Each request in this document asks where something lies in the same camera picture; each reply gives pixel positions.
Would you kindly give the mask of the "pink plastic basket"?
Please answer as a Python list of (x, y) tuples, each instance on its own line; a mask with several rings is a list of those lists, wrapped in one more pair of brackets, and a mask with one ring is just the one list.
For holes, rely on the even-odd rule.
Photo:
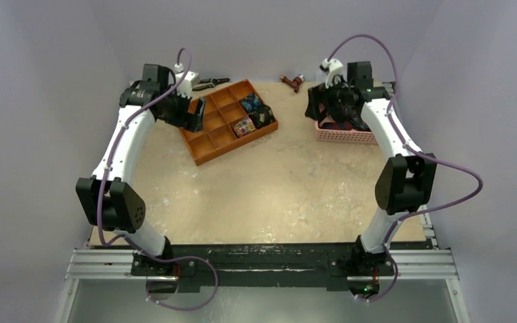
[(314, 121), (315, 138), (318, 141), (337, 143), (359, 143), (376, 145), (377, 140), (371, 131), (356, 130), (349, 122), (335, 122), (331, 117)]

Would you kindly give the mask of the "colourful patterned tie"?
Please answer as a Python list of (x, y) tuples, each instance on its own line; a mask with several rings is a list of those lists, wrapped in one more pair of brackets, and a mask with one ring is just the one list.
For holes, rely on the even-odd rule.
[(252, 119), (248, 116), (245, 116), (244, 118), (241, 118), (240, 120), (236, 121), (231, 126), (231, 129), (233, 130), (237, 138), (245, 137), (256, 131), (256, 127)]

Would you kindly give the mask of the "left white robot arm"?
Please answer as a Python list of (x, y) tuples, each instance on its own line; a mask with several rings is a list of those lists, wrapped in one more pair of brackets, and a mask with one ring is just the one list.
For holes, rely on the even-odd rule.
[(144, 65), (141, 79), (120, 95), (118, 120), (101, 161), (75, 186), (101, 243), (110, 245), (103, 233), (114, 232), (149, 256), (147, 265), (157, 275), (173, 269), (174, 257), (166, 252), (168, 238), (147, 222), (145, 201), (133, 188), (133, 175), (141, 147), (157, 121), (192, 133), (203, 130), (206, 100), (197, 100), (194, 111), (189, 110), (198, 83), (199, 74), (180, 63), (173, 69)]

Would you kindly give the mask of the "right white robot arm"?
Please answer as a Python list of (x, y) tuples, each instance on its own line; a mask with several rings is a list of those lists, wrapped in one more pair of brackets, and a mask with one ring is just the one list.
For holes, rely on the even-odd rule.
[(408, 135), (391, 107), (394, 84), (375, 85), (370, 62), (344, 65), (324, 59), (320, 69), (325, 79), (308, 89), (305, 115), (317, 122), (330, 117), (335, 122), (364, 123), (386, 158), (374, 189), (378, 209), (347, 260), (356, 272), (366, 274), (385, 262), (403, 216), (429, 202), (436, 173), (434, 155), (419, 157), (409, 151)]

